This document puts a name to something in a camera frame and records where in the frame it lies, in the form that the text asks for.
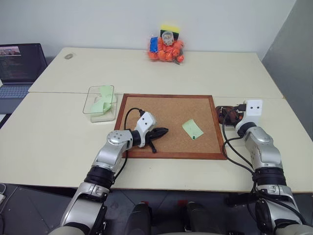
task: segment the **clear plastic container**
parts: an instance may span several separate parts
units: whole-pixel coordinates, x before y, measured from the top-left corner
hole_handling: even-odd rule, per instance
[[[115,119],[117,96],[114,86],[90,87],[86,97],[83,113],[91,122],[113,121]]]

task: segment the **laptop screen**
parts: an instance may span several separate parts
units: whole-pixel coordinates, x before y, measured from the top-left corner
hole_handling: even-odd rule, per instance
[[[40,44],[0,45],[0,79],[3,84],[33,83],[46,67]]]

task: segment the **orange ball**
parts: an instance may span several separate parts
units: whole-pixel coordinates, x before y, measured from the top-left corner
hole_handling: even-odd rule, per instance
[[[173,55],[173,57],[177,57],[177,56],[179,56],[179,53],[180,53],[180,51],[179,51],[179,49],[178,49],[178,48],[174,48],[174,49],[173,49],[173,51],[172,51],[172,55]]]
[[[174,48],[173,48],[172,46],[165,46],[165,47],[163,48],[163,50],[164,50],[165,52],[171,52],[173,49],[174,49]]]
[[[152,60],[158,60],[158,55],[157,55],[157,53],[155,53],[155,52],[149,51],[149,52],[148,52],[148,56],[149,56],[149,58],[152,59]]]
[[[160,60],[165,60],[165,52],[163,50],[158,51],[158,58]]]
[[[181,62],[183,62],[183,60],[184,60],[184,55],[180,55],[180,56],[178,56],[176,59],[177,59],[177,61],[178,61],[179,63],[181,63]]]
[[[174,47],[177,49],[182,49],[184,47],[184,42],[181,40],[178,40],[174,43]]]
[[[165,54],[165,60],[166,61],[172,61],[173,60],[172,54],[170,52]]]
[[[163,43],[162,38],[158,38],[158,40],[157,40],[157,49],[158,50],[163,50],[163,45],[164,45],[164,43]]]

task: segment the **cable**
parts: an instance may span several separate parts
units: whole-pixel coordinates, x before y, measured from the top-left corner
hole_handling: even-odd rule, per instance
[[[125,120],[124,120],[124,130],[126,130],[126,122],[127,122],[127,117],[128,117],[128,114],[132,111],[132,110],[138,110],[139,112],[142,111],[141,109],[139,108],[131,108],[125,115]],[[127,159],[128,159],[128,150],[125,151],[125,161],[122,165],[122,167],[120,168],[120,170],[118,171],[118,173],[115,175],[114,177],[114,181],[117,179],[117,177],[120,175],[120,173],[123,171],[125,165],[126,165],[126,162],[127,162]]]
[[[283,202],[280,202],[280,201],[277,201],[277,200],[275,200],[275,199],[273,199],[273,198],[271,198],[271,197],[268,197],[267,195],[264,195],[264,194],[260,193],[259,191],[256,191],[256,194],[259,195],[260,198],[264,198],[264,199],[266,199],[266,200],[268,200],[268,201],[274,202],[274,203],[276,203],[276,204],[278,204],[278,205],[280,205],[280,206],[282,206],[282,207],[285,207],[285,208],[291,210],[293,213],[295,213],[295,214],[299,217],[299,219],[301,220],[301,223],[302,223],[302,224],[309,226],[309,224],[306,222],[306,220],[305,220],[305,218],[302,216],[302,214],[300,214],[300,212],[298,212],[296,209],[292,208],[291,206],[286,205],[286,204],[283,203]]]
[[[230,114],[230,112],[232,112],[233,110],[235,110],[236,107],[232,108],[231,110],[229,110],[227,112],[227,114],[225,115],[224,117],[224,120],[223,120],[223,124],[222,124],[222,131],[223,131],[223,135],[224,135],[224,138],[225,138],[225,142],[228,144],[228,146],[242,159],[244,160],[250,167],[253,168],[252,164],[245,158],[243,157],[240,153],[238,153],[234,147],[229,143],[229,140],[227,139],[226,137],[226,133],[225,133],[225,121],[226,121],[226,118],[228,117],[228,115]]]
[[[289,221],[284,221],[284,222],[278,223],[278,224],[275,226],[274,230],[273,230],[273,234],[274,234],[274,235],[276,235],[277,229],[282,228],[282,227],[281,227],[282,225],[286,225],[286,226],[287,226],[287,225],[291,225],[291,223],[290,223]]]
[[[233,140],[238,140],[238,139],[241,139],[241,138],[242,138],[242,137],[231,138],[231,139],[228,140],[228,142],[229,142],[229,141],[233,141]],[[241,166],[242,168],[244,168],[244,169],[246,169],[247,171],[249,171],[252,175],[254,175],[254,172],[253,172],[250,168],[248,168],[247,166],[242,165],[242,164],[240,164],[240,163],[238,163],[238,162],[236,162],[236,161],[230,159],[230,158],[227,156],[227,154],[226,154],[226,152],[225,152],[225,145],[226,145],[226,144],[227,144],[227,142],[224,142],[223,145],[222,145],[222,152],[223,152],[224,157],[226,157],[227,160],[229,160],[230,162],[232,162],[232,163],[234,163],[234,164],[236,164],[236,165],[238,165],[238,166]]]
[[[256,221],[256,217],[255,217],[255,215],[252,213],[252,210],[251,210],[251,208],[250,208],[250,196],[254,193],[255,187],[256,187],[256,181],[253,182],[253,186],[252,186],[251,192],[248,194],[248,201],[247,201],[247,203],[246,203],[246,208],[248,209],[248,212],[249,212],[249,214],[251,215],[252,219],[254,219],[254,221],[257,222],[257,221]]]
[[[222,146],[222,152],[223,152],[223,155],[224,155],[229,161],[231,161],[232,163],[234,163],[234,164],[236,164],[236,165],[238,165],[238,166],[241,166],[242,168],[248,170],[248,171],[252,174],[252,176],[253,176],[253,175],[254,175],[254,172],[253,172],[251,169],[249,169],[249,168],[246,167],[245,165],[242,165],[242,164],[240,164],[240,163],[238,163],[238,162],[236,162],[236,161],[230,159],[230,158],[227,156],[226,152],[225,152],[225,145],[228,144],[228,146],[229,146],[240,158],[242,158],[246,163],[249,164],[249,166],[251,166],[251,167],[253,168],[252,164],[251,164],[246,158],[244,158],[240,153],[238,153],[238,152],[233,148],[233,146],[229,143],[229,142],[232,141],[232,140],[238,140],[238,139],[241,139],[242,137],[231,138],[231,139],[227,139],[227,137],[226,137],[226,133],[225,133],[225,121],[226,121],[226,118],[228,117],[228,115],[230,114],[230,112],[232,112],[232,111],[235,110],[235,109],[236,109],[236,107],[234,107],[234,108],[232,108],[230,111],[228,111],[227,114],[226,114],[225,117],[224,117],[224,120],[223,120],[222,131],[223,131],[223,136],[224,136],[224,138],[225,138],[225,142],[224,142],[224,144],[223,144],[223,146]],[[248,209],[250,215],[252,216],[252,218],[253,218],[255,221],[256,221],[256,218],[255,218],[255,216],[253,215],[253,213],[252,213],[252,211],[251,211],[251,209],[250,209],[250,206],[249,206],[249,197],[250,197],[250,195],[253,193],[253,191],[255,191],[256,194],[257,194],[260,198],[264,198],[264,199],[266,199],[266,200],[268,200],[268,201],[274,202],[274,203],[276,203],[276,204],[278,204],[278,205],[280,205],[280,206],[282,206],[282,207],[285,207],[285,208],[289,209],[290,211],[294,212],[294,213],[299,217],[299,219],[301,220],[302,224],[308,225],[308,223],[306,222],[305,218],[302,216],[302,214],[301,214],[300,212],[298,212],[298,211],[295,210],[294,208],[292,208],[292,207],[286,205],[285,203],[282,203],[282,202],[280,202],[280,201],[277,201],[277,200],[275,200],[275,199],[272,199],[271,197],[268,197],[268,196],[266,196],[266,195],[260,193],[259,191],[256,190],[255,187],[256,187],[256,181],[254,180],[254,181],[253,181],[253,188],[252,188],[250,194],[248,195],[248,203],[247,203],[247,209]]]
[[[1,192],[1,194],[4,194],[5,190],[6,190],[6,185],[5,184],[0,184],[2,186],[4,186],[4,190]]]

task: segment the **green paper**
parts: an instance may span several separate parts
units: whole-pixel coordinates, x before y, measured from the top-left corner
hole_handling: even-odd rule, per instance
[[[105,103],[112,103],[113,87],[112,86],[102,86],[99,88],[101,93],[101,99]]]
[[[92,113],[105,113],[112,105],[113,87],[102,86],[99,88],[99,91],[101,98],[92,105],[90,109]]]
[[[183,129],[187,132],[191,139],[195,140],[203,135],[203,131],[197,126],[193,119],[188,120],[182,125]]]

